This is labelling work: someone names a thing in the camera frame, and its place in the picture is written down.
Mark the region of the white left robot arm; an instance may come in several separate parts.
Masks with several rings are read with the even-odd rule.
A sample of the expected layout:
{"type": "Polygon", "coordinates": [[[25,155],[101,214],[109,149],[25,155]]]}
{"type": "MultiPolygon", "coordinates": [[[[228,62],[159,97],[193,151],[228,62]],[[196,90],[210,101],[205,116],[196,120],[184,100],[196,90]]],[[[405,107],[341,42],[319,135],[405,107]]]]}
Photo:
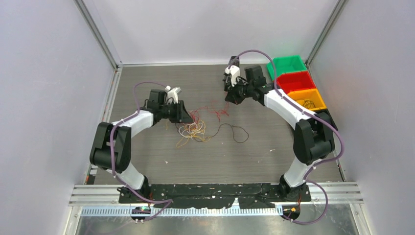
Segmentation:
{"type": "Polygon", "coordinates": [[[171,123],[192,123],[193,119],[179,99],[181,88],[167,86],[152,89],[145,100],[130,116],[117,122],[101,122],[97,126],[90,153],[90,163],[105,170],[132,188],[131,196],[139,203],[146,202],[150,189],[147,177],[139,173],[131,162],[132,138],[162,119],[171,123]]]}

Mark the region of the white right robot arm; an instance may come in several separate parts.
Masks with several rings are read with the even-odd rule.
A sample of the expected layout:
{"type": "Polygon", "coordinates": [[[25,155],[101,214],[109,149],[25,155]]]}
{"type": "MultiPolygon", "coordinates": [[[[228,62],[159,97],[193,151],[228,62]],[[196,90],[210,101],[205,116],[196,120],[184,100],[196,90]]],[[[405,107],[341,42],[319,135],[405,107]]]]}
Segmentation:
{"type": "Polygon", "coordinates": [[[295,158],[277,186],[278,196],[292,201],[303,188],[312,167],[335,148],[331,118],[325,113],[307,110],[281,88],[267,82],[259,65],[245,68],[245,77],[240,75],[238,66],[227,66],[223,81],[226,102],[240,104],[244,99],[252,98],[276,112],[294,129],[295,158]]]}

